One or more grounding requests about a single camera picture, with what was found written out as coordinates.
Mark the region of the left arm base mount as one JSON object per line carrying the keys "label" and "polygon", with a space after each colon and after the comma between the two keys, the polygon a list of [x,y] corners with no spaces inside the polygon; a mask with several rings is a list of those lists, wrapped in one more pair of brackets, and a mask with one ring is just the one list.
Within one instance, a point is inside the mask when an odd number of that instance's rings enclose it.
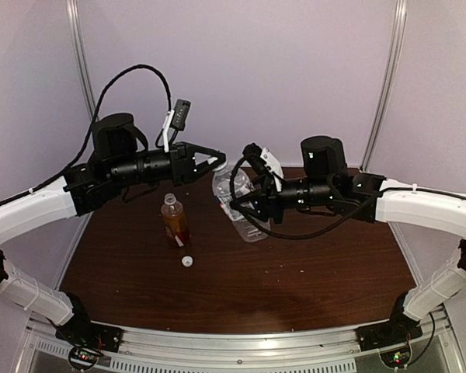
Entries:
{"label": "left arm base mount", "polygon": [[71,345],[68,352],[68,363],[76,371],[87,371],[93,368],[104,352],[117,353],[123,330],[115,326],[107,326],[93,322],[81,299],[67,293],[73,306],[73,316],[64,324],[50,324],[55,328],[55,336]]}

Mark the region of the brown tea bottle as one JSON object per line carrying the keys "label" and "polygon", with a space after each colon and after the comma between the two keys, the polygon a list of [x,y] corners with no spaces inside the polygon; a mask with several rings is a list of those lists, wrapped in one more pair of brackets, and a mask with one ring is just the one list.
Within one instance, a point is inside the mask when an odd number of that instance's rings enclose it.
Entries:
{"label": "brown tea bottle", "polygon": [[164,196],[161,215],[165,225],[168,242],[176,247],[184,247],[190,243],[190,229],[183,204],[173,193]]}

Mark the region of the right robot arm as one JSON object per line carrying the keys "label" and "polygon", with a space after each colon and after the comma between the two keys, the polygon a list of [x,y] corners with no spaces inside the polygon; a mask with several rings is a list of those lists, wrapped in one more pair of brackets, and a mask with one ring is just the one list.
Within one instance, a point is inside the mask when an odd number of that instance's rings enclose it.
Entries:
{"label": "right robot arm", "polygon": [[301,142],[305,176],[286,180],[277,159],[256,144],[244,148],[240,164],[256,172],[256,188],[234,194],[231,208],[251,223],[279,224],[288,209],[325,207],[338,221],[305,235],[278,234],[279,239],[305,240],[324,235],[350,219],[370,223],[404,223],[453,234],[460,239],[449,261],[397,300],[396,315],[383,325],[383,337],[400,342],[430,311],[466,287],[466,193],[447,192],[400,183],[386,176],[347,168],[343,143],[329,136]]}

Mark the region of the white tea bottle cap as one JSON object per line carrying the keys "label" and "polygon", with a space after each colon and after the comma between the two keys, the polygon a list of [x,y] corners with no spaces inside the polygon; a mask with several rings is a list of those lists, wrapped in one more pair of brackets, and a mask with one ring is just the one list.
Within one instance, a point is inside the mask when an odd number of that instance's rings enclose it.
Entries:
{"label": "white tea bottle cap", "polygon": [[181,263],[184,267],[189,268],[193,265],[193,258],[191,256],[184,256],[181,259]]}

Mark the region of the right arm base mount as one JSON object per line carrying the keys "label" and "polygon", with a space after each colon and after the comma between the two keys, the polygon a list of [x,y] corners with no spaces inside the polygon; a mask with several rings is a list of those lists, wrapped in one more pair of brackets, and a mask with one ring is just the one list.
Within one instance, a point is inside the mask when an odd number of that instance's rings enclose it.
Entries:
{"label": "right arm base mount", "polygon": [[388,321],[358,327],[355,331],[361,351],[380,351],[386,368],[401,369],[412,361],[411,342],[423,335],[419,321],[404,314],[406,292],[395,300]]}

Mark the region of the white water bottle cap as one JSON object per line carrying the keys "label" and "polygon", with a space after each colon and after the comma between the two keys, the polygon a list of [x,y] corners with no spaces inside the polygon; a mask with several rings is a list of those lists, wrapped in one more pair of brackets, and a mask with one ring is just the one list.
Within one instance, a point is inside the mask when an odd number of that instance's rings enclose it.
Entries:
{"label": "white water bottle cap", "polygon": [[219,166],[215,167],[213,169],[214,172],[218,172],[218,171],[221,171],[222,169],[226,168],[228,166],[228,162],[224,162],[222,164],[220,164]]}

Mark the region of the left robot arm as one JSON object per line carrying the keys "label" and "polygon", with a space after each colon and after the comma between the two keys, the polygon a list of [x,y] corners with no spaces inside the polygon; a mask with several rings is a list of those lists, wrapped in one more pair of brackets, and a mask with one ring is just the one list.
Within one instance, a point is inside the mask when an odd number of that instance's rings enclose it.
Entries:
{"label": "left robot arm", "polygon": [[[95,122],[89,137],[94,151],[86,163],[68,167],[38,190],[27,190],[0,202],[0,246],[54,221],[80,217],[138,184],[174,186],[193,183],[226,160],[223,152],[187,142],[151,150],[129,113]],[[96,338],[96,328],[82,303],[40,283],[13,266],[0,249],[0,296],[64,326],[80,345]]]}

